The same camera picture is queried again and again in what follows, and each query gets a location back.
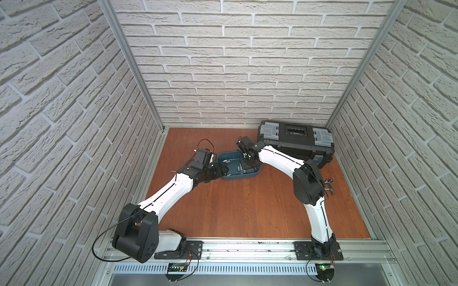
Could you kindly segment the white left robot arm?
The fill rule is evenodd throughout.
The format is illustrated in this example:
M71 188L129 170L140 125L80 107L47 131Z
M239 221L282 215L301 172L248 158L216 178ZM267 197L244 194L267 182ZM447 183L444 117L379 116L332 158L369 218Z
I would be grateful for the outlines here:
M156 253L185 253L185 235L161 231L159 224L183 196L201 183L217 180L229 172L225 163L213 162L202 168L185 166L157 193L138 204L127 204L119 215L112 247L137 262L144 263Z

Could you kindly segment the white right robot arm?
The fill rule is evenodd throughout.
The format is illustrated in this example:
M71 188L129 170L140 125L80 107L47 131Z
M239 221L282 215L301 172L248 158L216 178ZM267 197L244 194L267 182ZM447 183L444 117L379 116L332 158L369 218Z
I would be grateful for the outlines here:
M316 163L294 158L265 143L253 143L247 137L238 140L237 146L249 167L268 164L292 179L293 193L307 211L312 242L320 246L334 245L336 238L324 203L327 188Z

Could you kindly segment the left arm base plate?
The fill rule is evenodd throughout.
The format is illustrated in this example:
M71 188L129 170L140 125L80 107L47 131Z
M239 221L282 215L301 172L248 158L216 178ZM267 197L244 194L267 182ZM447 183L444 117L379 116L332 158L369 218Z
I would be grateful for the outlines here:
M182 241L175 251L163 251L154 254L156 260L200 260L202 258L203 241Z

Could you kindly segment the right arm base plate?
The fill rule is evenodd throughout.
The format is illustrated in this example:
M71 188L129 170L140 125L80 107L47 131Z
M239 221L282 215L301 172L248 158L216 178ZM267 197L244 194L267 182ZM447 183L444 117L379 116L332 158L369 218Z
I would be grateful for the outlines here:
M312 241L296 241L293 242L293 246L297 260L344 260L343 252L337 242L320 244Z

